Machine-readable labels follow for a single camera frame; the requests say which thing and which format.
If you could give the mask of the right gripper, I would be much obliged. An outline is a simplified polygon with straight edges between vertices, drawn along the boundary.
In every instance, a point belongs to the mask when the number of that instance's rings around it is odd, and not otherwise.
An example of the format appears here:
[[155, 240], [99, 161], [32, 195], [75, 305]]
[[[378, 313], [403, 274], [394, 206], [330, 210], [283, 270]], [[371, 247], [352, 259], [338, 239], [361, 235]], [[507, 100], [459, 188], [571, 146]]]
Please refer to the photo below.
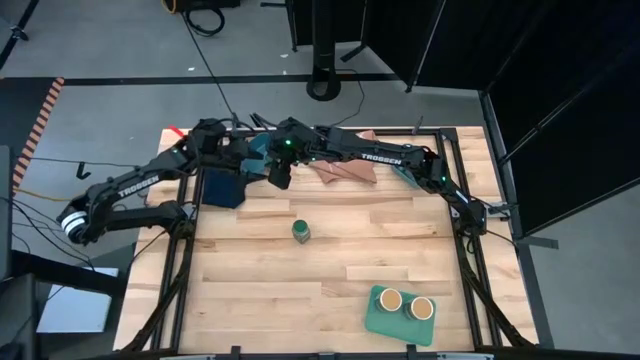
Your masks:
[[269, 156], [274, 162], [270, 166], [269, 182], [279, 189], [288, 189], [291, 164], [315, 161], [322, 141], [314, 129], [294, 118], [278, 123], [270, 133]]

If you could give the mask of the blue-teal plastic bin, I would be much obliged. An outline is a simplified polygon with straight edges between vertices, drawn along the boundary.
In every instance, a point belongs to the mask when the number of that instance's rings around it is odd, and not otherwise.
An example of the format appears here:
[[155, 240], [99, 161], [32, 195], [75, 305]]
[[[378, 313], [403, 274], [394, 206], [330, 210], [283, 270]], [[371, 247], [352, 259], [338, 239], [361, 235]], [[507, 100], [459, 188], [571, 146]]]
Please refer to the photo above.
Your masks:
[[249, 142], [251, 150], [260, 153], [261, 159], [245, 159], [241, 164], [241, 170], [243, 172], [254, 174], [265, 174], [266, 168], [270, 165], [271, 158], [267, 154], [267, 147], [270, 142], [270, 135], [267, 133], [261, 133], [256, 135]]

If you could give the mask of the black metal table frame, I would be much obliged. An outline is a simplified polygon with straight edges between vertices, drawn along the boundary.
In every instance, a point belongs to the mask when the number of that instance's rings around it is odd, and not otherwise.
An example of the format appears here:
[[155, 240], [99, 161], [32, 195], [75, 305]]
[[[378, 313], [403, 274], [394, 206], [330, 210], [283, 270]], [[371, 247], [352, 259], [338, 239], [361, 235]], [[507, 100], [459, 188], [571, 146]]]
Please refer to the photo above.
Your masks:
[[[215, 358], [421, 358], [433, 352], [527, 346], [539, 340], [501, 194], [479, 127], [377, 127], [383, 142], [427, 146], [456, 184], [490, 210], [488, 233], [468, 239], [438, 195], [387, 165], [376, 183], [324, 184], [305, 165], [281, 190], [250, 184], [235, 209], [199, 204], [195, 234], [144, 229], [136, 244], [114, 345], [142, 334], [149, 349]], [[298, 243], [296, 220], [311, 238]], [[371, 288], [436, 302], [431, 346], [366, 330]]]

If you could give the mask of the black partition panel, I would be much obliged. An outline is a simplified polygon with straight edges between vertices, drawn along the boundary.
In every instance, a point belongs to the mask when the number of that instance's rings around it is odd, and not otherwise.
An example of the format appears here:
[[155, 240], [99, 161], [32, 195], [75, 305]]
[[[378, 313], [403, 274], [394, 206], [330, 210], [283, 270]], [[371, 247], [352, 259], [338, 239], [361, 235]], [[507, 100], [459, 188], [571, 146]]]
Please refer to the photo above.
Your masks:
[[[312, 44], [312, 0], [285, 0], [293, 46]], [[336, 0], [332, 13], [337, 43], [361, 40], [365, 0]]]
[[412, 91], [446, 0], [367, 0], [362, 40]]
[[568, 87], [639, 37], [640, 0], [445, 0], [417, 83]]
[[481, 103], [518, 235], [640, 184], [640, 33], [536, 36]]

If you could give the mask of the navy blue cloth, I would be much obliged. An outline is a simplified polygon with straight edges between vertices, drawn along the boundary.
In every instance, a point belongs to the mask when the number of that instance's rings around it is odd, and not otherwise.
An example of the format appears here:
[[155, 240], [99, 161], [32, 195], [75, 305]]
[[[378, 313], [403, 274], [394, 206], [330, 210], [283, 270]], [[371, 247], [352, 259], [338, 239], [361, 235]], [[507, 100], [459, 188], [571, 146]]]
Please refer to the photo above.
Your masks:
[[235, 209], [245, 201], [245, 188], [242, 174], [208, 169], [204, 173], [202, 203]]

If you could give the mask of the black side table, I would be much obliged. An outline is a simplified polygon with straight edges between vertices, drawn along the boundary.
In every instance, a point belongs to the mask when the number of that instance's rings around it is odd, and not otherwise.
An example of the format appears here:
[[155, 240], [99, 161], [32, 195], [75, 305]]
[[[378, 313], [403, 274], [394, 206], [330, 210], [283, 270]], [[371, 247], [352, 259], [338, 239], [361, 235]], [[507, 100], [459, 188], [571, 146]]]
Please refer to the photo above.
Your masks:
[[[19, 250], [11, 250], [3, 260], [4, 278], [0, 279], [0, 360], [36, 360], [35, 282], [60, 285], [115, 297], [124, 293], [117, 277], [82, 267], [49, 260]], [[11, 330], [10, 311], [22, 309], [27, 317]]]

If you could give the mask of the furikake seasoning jar tan lid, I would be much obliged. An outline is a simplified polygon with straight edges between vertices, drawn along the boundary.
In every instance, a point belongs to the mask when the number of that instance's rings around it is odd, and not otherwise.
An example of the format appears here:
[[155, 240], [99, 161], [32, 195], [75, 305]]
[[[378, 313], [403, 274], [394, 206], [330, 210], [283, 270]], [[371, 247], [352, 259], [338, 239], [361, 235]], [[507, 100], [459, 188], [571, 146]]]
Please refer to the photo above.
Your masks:
[[418, 296], [404, 304], [404, 311], [410, 319], [426, 321], [434, 315], [435, 306], [429, 298]]
[[383, 288], [375, 297], [374, 304], [381, 312], [396, 312], [403, 305], [400, 292], [394, 288]]

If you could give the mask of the pink striped cloth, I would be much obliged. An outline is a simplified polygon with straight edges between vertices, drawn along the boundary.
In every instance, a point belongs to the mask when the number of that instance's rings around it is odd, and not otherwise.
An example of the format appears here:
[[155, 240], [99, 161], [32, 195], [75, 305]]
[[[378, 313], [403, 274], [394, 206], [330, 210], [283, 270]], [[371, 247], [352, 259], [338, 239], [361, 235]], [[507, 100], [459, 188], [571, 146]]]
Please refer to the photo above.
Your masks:
[[359, 182], [376, 183], [374, 164], [364, 160], [351, 160], [348, 162], [316, 161], [309, 164], [320, 177], [324, 184], [339, 179], [350, 179]]

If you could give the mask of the green plastic tray lid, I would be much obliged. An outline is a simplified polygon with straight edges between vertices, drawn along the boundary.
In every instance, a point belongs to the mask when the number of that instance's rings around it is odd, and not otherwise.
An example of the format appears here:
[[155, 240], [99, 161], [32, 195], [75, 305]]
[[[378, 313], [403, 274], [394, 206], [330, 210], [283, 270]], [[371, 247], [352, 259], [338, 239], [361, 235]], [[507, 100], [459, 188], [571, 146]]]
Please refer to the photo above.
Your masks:
[[401, 306], [395, 311], [388, 311], [380, 303], [380, 297], [385, 290], [388, 290], [388, 287], [381, 285], [371, 288], [364, 320], [366, 330], [414, 345], [431, 346], [437, 313], [435, 300], [429, 298], [432, 306], [431, 315], [422, 319], [416, 317], [411, 310], [418, 295], [399, 291], [402, 297]]

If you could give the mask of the black tripod leg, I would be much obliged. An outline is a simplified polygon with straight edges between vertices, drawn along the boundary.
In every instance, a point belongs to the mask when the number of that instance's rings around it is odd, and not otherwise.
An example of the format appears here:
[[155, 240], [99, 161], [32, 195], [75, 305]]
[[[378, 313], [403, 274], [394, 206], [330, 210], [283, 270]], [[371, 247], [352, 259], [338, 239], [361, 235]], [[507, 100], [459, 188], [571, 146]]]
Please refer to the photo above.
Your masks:
[[29, 36], [25, 27], [31, 19], [40, 0], [28, 0], [28, 3], [17, 22], [12, 22], [6, 15], [0, 12], [0, 23], [9, 31], [9, 38], [0, 51], [0, 70], [6, 64], [11, 52], [19, 41], [27, 42]]

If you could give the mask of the oregano jar green lid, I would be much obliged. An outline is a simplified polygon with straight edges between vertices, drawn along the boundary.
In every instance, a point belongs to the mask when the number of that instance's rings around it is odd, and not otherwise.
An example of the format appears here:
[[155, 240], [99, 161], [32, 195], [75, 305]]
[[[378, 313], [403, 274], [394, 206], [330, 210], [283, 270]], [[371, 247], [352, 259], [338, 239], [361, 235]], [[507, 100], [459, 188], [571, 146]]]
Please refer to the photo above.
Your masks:
[[291, 231], [293, 238], [300, 244], [305, 244], [311, 238], [309, 225], [304, 220], [296, 220], [292, 224]]

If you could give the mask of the black stand pole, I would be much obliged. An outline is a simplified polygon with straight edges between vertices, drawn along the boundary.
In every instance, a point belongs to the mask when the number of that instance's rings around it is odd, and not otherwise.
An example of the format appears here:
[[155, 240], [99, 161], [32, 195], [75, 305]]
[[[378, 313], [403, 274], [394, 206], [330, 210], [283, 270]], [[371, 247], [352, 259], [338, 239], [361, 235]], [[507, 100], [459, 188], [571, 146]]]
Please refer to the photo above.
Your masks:
[[313, 66], [306, 91], [314, 100], [326, 102], [335, 99], [341, 83], [335, 68], [334, 0], [312, 0]]

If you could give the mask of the black equipment box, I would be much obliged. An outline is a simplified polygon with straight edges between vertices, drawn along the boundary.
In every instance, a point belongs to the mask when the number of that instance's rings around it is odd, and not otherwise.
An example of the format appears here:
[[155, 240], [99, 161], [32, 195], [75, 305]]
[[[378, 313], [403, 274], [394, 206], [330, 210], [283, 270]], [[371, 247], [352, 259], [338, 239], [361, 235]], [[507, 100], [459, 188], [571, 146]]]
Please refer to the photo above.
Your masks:
[[163, 2], [166, 9], [170, 12], [182, 12], [197, 6], [236, 8], [241, 5], [241, 0], [163, 0]]

